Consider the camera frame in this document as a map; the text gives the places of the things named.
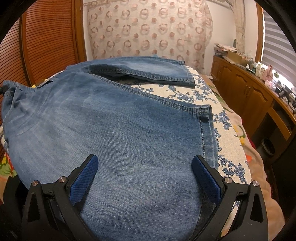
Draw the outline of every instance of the cabinet door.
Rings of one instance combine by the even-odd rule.
[[[246,92],[251,88],[252,82],[242,71],[234,69],[232,72],[228,80],[229,87],[225,102],[235,113],[242,116],[246,103]]]
[[[222,63],[220,67],[219,79],[214,82],[219,94],[228,104],[231,97],[228,95],[228,90],[231,88],[230,83],[233,78],[233,67],[230,64]]]
[[[273,97],[263,87],[253,82],[251,89],[247,91],[246,104],[242,115],[244,128],[251,137],[262,122],[272,101]]]
[[[212,69],[211,69],[211,76],[213,77],[214,81],[218,79],[219,70],[220,70],[220,61],[218,60],[217,57],[214,56]]]

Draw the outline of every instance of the blue denim jeans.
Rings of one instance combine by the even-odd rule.
[[[38,88],[3,83],[5,148],[20,179],[54,182],[95,154],[81,216],[99,240],[189,240],[213,207],[191,169],[197,154],[218,163],[211,106],[73,68]]]
[[[159,84],[195,87],[194,78],[184,61],[156,56],[96,59],[68,66],[67,70],[97,74],[110,80],[129,75]]]

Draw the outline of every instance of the white curtain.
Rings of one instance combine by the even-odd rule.
[[[157,54],[204,72],[213,32],[206,0],[95,0],[85,6],[94,59]]]
[[[246,30],[246,16],[244,8],[244,0],[232,0],[232,9],[234,12],[234,21],[236,27],[236,39],[238,52],[244,53],[245,49],[245,30]]]

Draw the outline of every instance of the bed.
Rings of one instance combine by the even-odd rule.
[[[190,67],[188,69],[195,78],[194,88],[139,82],[132,78],[120,80],[120,83],[168,99],[212,106],[218,146],[218,171],[222,176],[231,177],[237,183],[249,184],[251,180],[259,181],[267,209],[269,239],[272,240],[283,227],[284,217],[277,202],[271,198],[271,188],[266,181],[263,161],[251,146],[241,118],[227,106],[210,79],[199,75]],[[1,142],[5,144],[2,126],[0,133]],[[5,153],[0,162],[0,204],[3,202],[3,191],[8,177],[15,175],[12,162]],[[229,229],[238,206],[239,202],[235,202],[223,229],[224,233]]]

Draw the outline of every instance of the window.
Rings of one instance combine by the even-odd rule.
[[[296,86],[296,53],[280,27],[263,10],[262,63],[272,65],[279,74],[279,80],[288,88]]]

